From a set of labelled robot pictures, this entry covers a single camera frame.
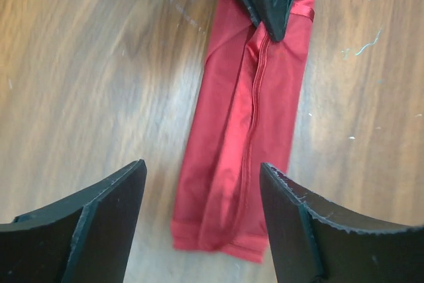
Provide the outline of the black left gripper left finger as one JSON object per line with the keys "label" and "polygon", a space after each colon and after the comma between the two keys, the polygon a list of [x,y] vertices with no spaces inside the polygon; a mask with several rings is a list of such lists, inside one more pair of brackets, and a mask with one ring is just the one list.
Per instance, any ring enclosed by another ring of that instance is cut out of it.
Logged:
{"label": "black left gripper left finger", "polygon": [[2,282],[122,282],[146,182],[143,160],[1,225]]}

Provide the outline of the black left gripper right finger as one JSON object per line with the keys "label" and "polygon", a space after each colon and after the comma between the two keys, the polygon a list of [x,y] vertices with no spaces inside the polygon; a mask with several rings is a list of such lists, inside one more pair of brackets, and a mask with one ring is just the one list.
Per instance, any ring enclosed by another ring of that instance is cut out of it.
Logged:
{"label": "black left gripper right finger", "polygon": [[423,227],[374,219],[269,163],[260,193],[278,282],[422,282]]}

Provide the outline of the red cloth napkin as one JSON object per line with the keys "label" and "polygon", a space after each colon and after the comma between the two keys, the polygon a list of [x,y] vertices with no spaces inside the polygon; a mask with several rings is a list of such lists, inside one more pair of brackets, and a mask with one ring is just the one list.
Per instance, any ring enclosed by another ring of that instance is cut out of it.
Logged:
{"label": "red cloth napkin", "polygon": [[237,0],[218,0],[170,223],[175,249],[261,262],[260,165],[288,168],[315,0],[294,0],[273,42]]}

